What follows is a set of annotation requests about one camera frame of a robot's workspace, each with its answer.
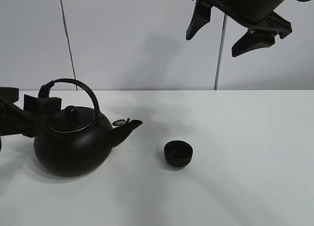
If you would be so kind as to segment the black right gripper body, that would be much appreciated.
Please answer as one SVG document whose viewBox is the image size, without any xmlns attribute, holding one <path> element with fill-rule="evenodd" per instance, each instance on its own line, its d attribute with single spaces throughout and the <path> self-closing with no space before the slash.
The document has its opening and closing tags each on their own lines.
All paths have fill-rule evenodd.
<svg viewBox="0 0 314 226">
<path fill-rule="evenodd" d="M 280 38 L 292 33 L 291 23 L 276 12 L 284 0 L 201 0 L 216 7 L 240 25 L 253 30 L 274 32 Z"/>
</svg>

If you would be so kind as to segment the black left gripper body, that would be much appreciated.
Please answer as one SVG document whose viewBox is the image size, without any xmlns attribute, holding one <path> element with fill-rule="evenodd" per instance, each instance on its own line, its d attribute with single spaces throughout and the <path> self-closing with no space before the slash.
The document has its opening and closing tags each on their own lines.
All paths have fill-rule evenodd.
<svg viewBox="0 0 314 226">
<path fill-rule="evenodd" d="M 36 132 L 37 98 L 24 95 L 24 108 L 15 103 L 19 101 L 19 89 L 14 87 L 0 88 L 0 135 L 22 134 L 33 138 Z"/>
</svg>

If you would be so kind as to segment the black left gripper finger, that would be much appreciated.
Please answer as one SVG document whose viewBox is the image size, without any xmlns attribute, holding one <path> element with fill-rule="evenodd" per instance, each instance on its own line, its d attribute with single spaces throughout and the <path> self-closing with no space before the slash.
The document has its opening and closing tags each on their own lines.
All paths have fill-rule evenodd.
<svg viewBox="0 0 314 226">
<path fill-rule="evenodd" d="M 49 124 L 49 119 L 61 111 L 61 98 L 36 98 L 24 95 L 24 111 L 30 113 L 30 128 L 24 135 L 40 135 Z"/>
</svg>

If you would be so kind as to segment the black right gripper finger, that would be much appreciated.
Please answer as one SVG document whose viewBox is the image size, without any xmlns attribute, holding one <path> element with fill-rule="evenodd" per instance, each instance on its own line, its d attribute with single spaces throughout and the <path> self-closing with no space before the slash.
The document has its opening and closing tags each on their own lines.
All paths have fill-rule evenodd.
<svg viewBox="0 0 314 226">
<path fill-rule="evenodd" d="M 191 22 L 186 30 L 186 40 L 191 40 L 198 30 L 210 22 L 210 18 L 211 4 L 196 0 Z"/>
<path fill-rule="evenodd" d="M 273 46 L 275 44 L 275 35 L 276 34 L 265 30 L 248 29 L 248 31 L 232 46 L 232 57 L 237 57 L 253 50 Z"/>
</svg>

